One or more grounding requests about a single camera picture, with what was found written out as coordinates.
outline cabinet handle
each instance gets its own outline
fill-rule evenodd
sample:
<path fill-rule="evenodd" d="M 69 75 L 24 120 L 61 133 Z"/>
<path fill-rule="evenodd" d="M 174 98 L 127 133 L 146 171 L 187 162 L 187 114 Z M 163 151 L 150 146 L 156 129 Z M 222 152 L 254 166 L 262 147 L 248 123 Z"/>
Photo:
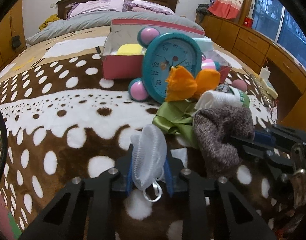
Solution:
<path fill-rule="evenodd" d="M 254 41 L 252 38 L 248 37 L 248 39 L 251 41 L 251 42 L 254 42 L 255 44 L 257 43 L 257 41 Z"/>
<path fill-rule="evenodd" d="M 284 62 L 283 62 L 283 65 L 284 65 L 286 68 L 288 68 L 288 70 L 292 73 L 292 70 L 291 70 L 291 68 L 290 68 L 289 66 L 287 66 Z"/>

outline pink pillow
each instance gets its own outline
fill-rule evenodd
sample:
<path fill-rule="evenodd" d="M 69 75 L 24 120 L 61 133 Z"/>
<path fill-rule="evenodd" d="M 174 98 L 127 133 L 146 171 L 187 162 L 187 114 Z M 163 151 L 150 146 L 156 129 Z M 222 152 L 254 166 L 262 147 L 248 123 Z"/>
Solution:
<path fill-rule="evenodd" d="M 148 9 L 148 10 L 151 10 L 157 13 L 175 15 L 175 13 L 170 8 L 163 6 L 163 5 L 159 5 L 157 3 L 153 3 L 153 2 L 133 0 L 133 1 L 128 2 L 127 5 L 133 6 L 133 7 L 141 7 L 141 8 Z"/>
<path fill-rule="evenodd" d="M 133 7 L 132 8 L 132 12 L 151 12 L 151 13 L 156 13 L 156 12 L 153 12 L 153 11 L 151 11 L 149 9 L 144 9 L 144 8 L 141 8 L 141 7 Z"/>
<path fill-rule="evenodd" d="M 79 3 L 73 10 L 69 12 L 68 17 L 73 17 L 86 12 L 93 11 L 117 11 L 123 10 L 124 0 L 98 0 L 85 3 Z"/>

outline brown polka dot blanket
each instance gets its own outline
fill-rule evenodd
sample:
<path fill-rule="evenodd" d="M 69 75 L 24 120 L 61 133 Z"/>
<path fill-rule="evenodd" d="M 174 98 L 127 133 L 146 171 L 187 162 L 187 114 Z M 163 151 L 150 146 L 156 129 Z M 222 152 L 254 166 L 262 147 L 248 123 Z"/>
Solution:
<path fill-rule="evenodd" d="M 79 56 L 66 53 L 61 60 L 0 79 L 0 110 L 8 131 L 0 229 L 8 239 L 18 238 L 72 178 L 94 178 L 114 166 L 126 154 L 130 135 L 152 123 L 157 112 L 159 105 L 154 101 L 130 99 L 131 80 L 104 79 L 99 54 L 93 50 Z M 226 81 L 235 79 L 248 84 L 254 124 L 265 128 L 275 123 L 276 107 L 264 104 L 258 87 L 237 62 Z M 166 138 L 171 149 L 186 147 L 180 158 L 205 176 L 198 150 L 179 136 Z M 231 181 L 271 229 L 284 223 L 277 215 L 287 206 L 269 195 L 270 177 L 264 171 L 244 162 Z M 213 228 L 215 203 L 208 198 L 206 202 Z M 160 201 L 150 203 L 133 190 L 127 199 L 113 199 L 112 205 L 117 239 L 181 239 L 184 203 L 180 200 L 163 194 Z"/>

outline clock face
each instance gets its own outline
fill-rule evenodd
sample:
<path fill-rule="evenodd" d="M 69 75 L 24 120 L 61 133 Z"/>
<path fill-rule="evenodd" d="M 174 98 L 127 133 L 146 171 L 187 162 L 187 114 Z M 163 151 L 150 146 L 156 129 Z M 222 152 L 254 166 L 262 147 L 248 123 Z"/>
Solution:
<path fill-rule="evenodd" d="M 196 52 L 191 44 L 180 39 L 168 39 L 161 42 L 151 57 L 151 85 L 161 97 L 166 97 L 167 83 L 171 67 L 183 66 L 189 72 L 195 72 Z"/>

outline black cable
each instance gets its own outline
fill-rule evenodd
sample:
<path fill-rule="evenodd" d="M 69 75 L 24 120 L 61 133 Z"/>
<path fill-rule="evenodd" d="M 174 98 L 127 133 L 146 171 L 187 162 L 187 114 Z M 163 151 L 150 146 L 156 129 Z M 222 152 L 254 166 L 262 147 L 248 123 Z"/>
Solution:
<path fill-rule="evenodd" d="M 0 111 L 0 134 L 1 134 L 1 154 L 0 154 L 0 181 L 1 181 L 8 154 L 8 134 L 1 111 Z"/>

